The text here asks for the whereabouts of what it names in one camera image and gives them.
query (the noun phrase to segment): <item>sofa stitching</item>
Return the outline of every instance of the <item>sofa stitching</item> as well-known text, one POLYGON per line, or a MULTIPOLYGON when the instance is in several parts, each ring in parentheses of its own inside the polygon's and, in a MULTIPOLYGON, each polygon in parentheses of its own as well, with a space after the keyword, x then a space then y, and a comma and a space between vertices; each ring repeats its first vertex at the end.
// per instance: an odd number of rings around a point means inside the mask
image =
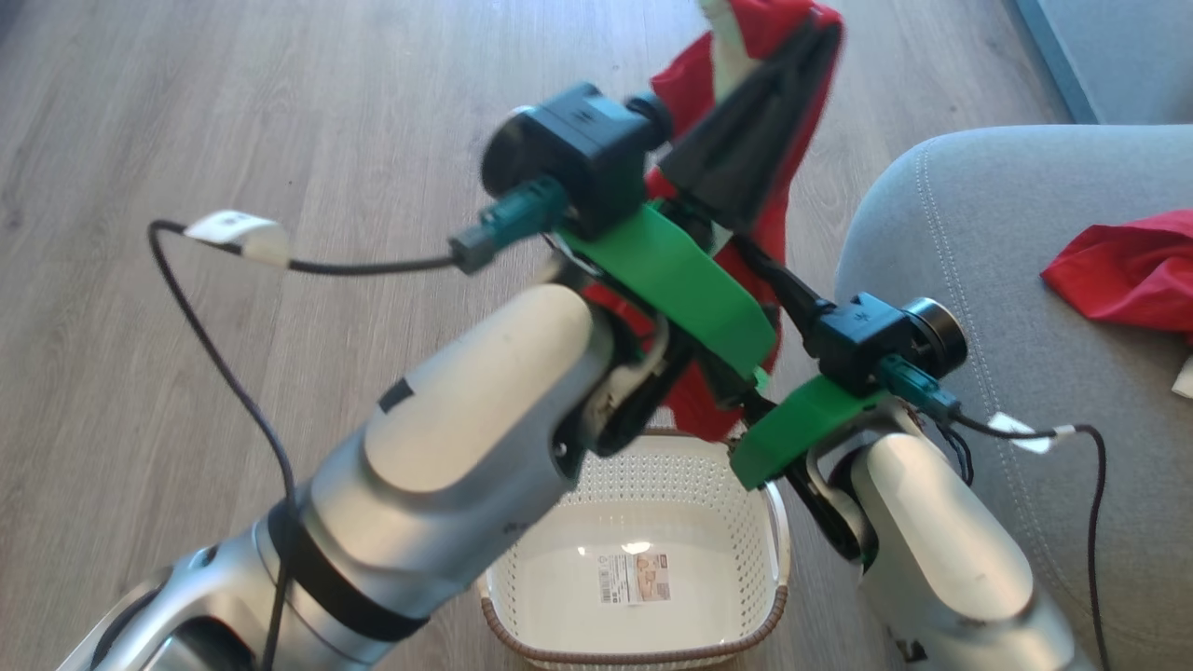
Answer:
MULTIPOLYGON (((960 283, 960 272, 957 267, 957 259, 953 256, 952 247, 948 244, 947 233, 945 230, 944 221, 940 217, 940 209, 937 205, 935 195, 932 192, 932 178, 928 173, 928 156, 935 141, 929 141, 920 150, 920 170, 917 176, 917 181, 922 178, 923 186, 920 189, 920 205, 925 210, 925 216, 928 220, 929 232, 932 233, 933 244, 937 246, 937 256, 940 259, 941 267, 945 272, 945 282, 950 289, 950 298, 954 301, 954 304, 959 307, 964 321, 968 322, 969 327, 968 336, 970 341, 973 344, 973 359, 977 364, 975 367, 975 374, 977 377, 978 390, 982 394, 982 405, 985 408, 987 414, 994 414, 1001 410, 1001 404, 999 401, 997 393, 994 390, 993 376, 990 375, 989 362, 982 350, 982 339, 973 328, 973 316, 970 310, 969 300, 965 296, 965 289, 960 283)), ((996 449, 999 450, 999 462, 1002 464, 1003 475, 1007 479, 1007 485, 1010 487, 1010 494, 1015 501, 1015 509, 1022 511, 1025 507, 1030 516, 1027 524, 1027 537, 1032 543, 1032 549, 1037 555, 1038 560, 1050 566, 1057 571, 1059 575, 1059 570, 1056 567, 1056 562, 1052 560, 1051 553, 1046 552, 1046 543, 1043 541, 1043 529, 1039 525, 1039 519, 1036 518, 1034 506, 1032 505, 1031 497, 1027 493, 1027 487, 1024 484, 1022 473, 1015 463, 1013 455, 1007 454, 1007 445, 1003 441, 995 441, 996 449), (1014 478, 1012 476, 1012 466, 1014 466, 1014 478)), ((1051 575, 1045 572, 1046 578, 1050 583, 1051 575)), ((1055 585, 1057 587, 1068 589, 1067 585, 1055 585)))

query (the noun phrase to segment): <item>white cable label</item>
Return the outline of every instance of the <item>white cable label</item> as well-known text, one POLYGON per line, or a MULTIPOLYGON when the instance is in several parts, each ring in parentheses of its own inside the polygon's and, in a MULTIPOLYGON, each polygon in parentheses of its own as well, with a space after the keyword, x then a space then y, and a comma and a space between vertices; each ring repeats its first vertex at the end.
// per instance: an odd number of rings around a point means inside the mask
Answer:
POLYGON ((1193 399, 1193 356, 1185 362, 1185 368, 1181 369, 1181 374, 1176 376, 1176 382, 1173 384, 1173 392, 1186 399, 1193 399))
POLYGON ((186 227, 187 238, 225 245, 243 240, 240 256, 278 267, 290 265, 290 241, 278 222, 235 210, 212 213, 186 227))
MULTIPOLYGON (((1005 412, 996 412, 994 417, 990 418, 990 421, 985 423, 985 425, 989 426, 990 429, 1006 431, 1008 433, 1036 433, 1034 429, 1024 424, 1022 421, 1019 421, 1018 419, 1010 417, 1005 412)), ((1051 438, 1013 439, 1010 441, 1010 444, 1015 445, 1016 448, 1022 448, 1030 453, 1036 453, 1038 455, 1041 455, 1052 449, 1051 438)))

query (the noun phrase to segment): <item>green 3d-printed bracket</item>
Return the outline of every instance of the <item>green 3d-printed bracket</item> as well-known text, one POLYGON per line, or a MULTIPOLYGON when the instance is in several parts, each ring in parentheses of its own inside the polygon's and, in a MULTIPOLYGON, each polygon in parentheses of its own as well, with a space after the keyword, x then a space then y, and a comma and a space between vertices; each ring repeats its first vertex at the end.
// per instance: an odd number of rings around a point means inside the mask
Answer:
POLYGON ((774 347, 774 328, 758 301, 653 207, 641 208, 598 240, 565 229, 560 236, 742 378, 754 380, 754 369, 774 347))
POLYGON ((742 436, 729 467, 742 486, 756 490, 885 395, 858 399, 823 375, 814 377, 742 436))

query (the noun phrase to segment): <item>plastic basket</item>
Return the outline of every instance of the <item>plastic basket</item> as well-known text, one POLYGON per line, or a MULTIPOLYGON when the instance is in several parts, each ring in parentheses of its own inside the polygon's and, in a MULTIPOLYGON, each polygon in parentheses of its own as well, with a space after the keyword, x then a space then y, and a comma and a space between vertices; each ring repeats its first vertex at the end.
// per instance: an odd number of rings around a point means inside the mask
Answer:
POLYGON ((761 642, 790 572, 778 491, 743 491, 724 444, 651 433, 589 455, 576 491, 477 591, 494 634, 536 666, 663 671, 761 642))

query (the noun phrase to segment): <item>wooden floor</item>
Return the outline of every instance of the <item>wooden floor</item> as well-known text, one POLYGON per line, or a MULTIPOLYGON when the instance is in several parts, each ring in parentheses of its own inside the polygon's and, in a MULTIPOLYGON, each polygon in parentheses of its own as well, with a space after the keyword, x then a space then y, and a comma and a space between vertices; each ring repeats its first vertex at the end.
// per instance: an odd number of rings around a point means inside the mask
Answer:
MULTIPOLYGON (((848 43, 790 221, 789 260, 823 291, 902 152, 1068 121, 1001 0, 834 5, 848 43)), ((154 271, 150 220, 231 207, 308 258, 440 252, 487 202, 477 160, 509 109, 581 79, 639 90, 701 30, 694 0, 0 0, 0 669, 52 669, 131 583, 280 495, 154 271)), ((171 251, 299 476, 543 258, 327 281, 171 251)), ((810 370, 789 350, 779 390, 810 370)), ((886 669, 853 573, 792 509, 787 614, 727 669, 886 669)), ((525 667, 472 595, 382 666, 525 667)))

